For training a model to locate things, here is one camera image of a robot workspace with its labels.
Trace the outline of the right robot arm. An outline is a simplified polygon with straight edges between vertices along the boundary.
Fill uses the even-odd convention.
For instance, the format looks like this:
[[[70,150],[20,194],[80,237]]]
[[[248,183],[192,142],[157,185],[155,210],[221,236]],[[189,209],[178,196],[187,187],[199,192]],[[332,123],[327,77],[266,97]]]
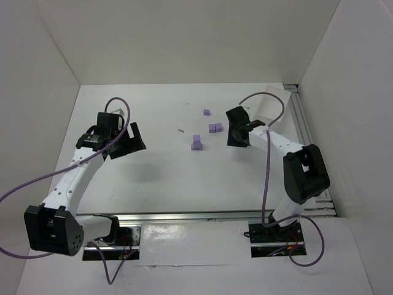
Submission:
[[[262,221],[254,225],[247,234],[251,240],[262,236],[280,242],[293,231],[307,201],[321,195],[330,186],[321,151],[315,144],[305,146],[283,137],[260,120],[251,121],[241,106],[227,111],[226,115],[229,124],[229,146],[251,146],[267,154],[262,191]],[[273,157],[282,162],[286,194],[279,206],[265,219]]]

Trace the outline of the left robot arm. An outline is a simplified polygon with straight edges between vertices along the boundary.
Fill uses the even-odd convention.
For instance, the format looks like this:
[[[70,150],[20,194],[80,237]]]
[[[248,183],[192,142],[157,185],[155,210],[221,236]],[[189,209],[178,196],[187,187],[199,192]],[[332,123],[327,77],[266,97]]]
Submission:
[[[99,112],[96,125],[78,139],[69,171],[40,205],[30,205],[24,213],[31,249],[74,256],[93,240],[115,244],[123,233],[117,217],[98,213],[79,219],[77,209],[107,158],[114,160],[145,149],[137,124],[126,123],[122,109]]]

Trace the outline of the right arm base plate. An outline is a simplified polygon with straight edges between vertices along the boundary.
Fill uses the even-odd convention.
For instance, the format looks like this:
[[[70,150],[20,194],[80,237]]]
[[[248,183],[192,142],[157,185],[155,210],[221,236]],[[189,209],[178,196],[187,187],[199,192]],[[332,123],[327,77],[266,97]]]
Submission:
[[[264,258],[306,255],[303,231],[298,221],[287,227],[263,227],[262,224],[249,224],[243,234],[251,243],[251,257]]]

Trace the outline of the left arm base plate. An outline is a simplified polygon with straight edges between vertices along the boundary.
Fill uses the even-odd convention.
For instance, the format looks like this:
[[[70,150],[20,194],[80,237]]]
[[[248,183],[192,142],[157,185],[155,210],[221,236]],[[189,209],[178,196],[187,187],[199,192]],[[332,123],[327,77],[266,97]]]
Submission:
[[[84,248],[82,254],[83,261],[100,261],[101,256],[94,246],[88,246],[87,242],[94,242],[103,252],[107,261],[121,261],[123,258],[129,257],[127,260],[139,260],[139,250],[141,241],[141,223],[120,223],[119,233],[110,242],[104,237],[95,237],[93,234],[98,233],[99,225],[83,225],[84,233],[87,234],[84,240]]]

